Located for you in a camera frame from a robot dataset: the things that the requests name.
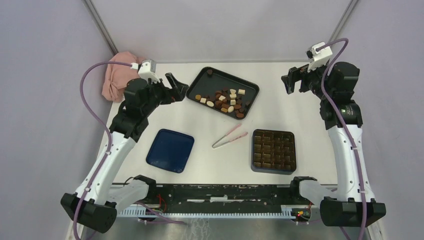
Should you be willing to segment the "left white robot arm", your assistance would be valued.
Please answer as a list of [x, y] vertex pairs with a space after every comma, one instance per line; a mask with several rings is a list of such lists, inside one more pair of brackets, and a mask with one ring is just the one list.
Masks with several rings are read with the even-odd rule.
[[74, 193], [65, 193], [60, 204], [75, 224], [98, 233], [106, 233], [117, 215], [142, 200], [153, 203], [157, 190], [155, 180], [138, 175], [128, 185], [111, 192], [112, 183], [125, 158], [147, 128], [149, 115], [160, 105], [181, 102], [189, 86], [171, 73], [165, 74], [170, 87], [160, 79], [136, 78], [128, 82], [124, 101], [110, 127], [106, 128], [108, 142], [83, 183]]

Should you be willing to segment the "pink cat paw tongs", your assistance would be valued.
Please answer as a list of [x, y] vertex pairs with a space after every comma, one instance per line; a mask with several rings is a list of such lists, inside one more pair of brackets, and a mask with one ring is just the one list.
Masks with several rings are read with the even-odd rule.
[[220, 148], [224, 145], [230, 144], [236, 140], [239, 140], [243, 137], [246, 137], [248, 135], [247, 131], [243, 131], [243, 132], [239, 132], [238, 134], [234, 134], [234, 132], [237, 132], [238, 129], [242, 126], [241, 123], [235, 125], [234, 127], [232, 127], [230, 130], [228, 130], [224, 135], [222, 135], [219, 139], [217, 139], [212, 145], [211, 147], [213, 149], [217, 149]]

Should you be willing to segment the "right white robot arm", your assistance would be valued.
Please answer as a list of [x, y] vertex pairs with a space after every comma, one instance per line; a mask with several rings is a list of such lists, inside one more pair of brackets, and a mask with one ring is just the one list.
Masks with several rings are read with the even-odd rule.
[[387, 214], [377, 202], [367, 176], [362, 152], [363, 119], [352, 99], [360, 69], [337, 62], [325, 79], [326, 66], [308, 71], [308, 66], [292, 67], [281, 77], [288, 94], [300, 82], [299, 92], [311, 91], [320, 99], [319, 113], [330, 137], [337, 172], [337, 190], [332, 192], [309, 176], [296, 176], [290, 183], [289, 199], [295, 204], [309, 200], [319, 208], [328, 227], [366, 227]]

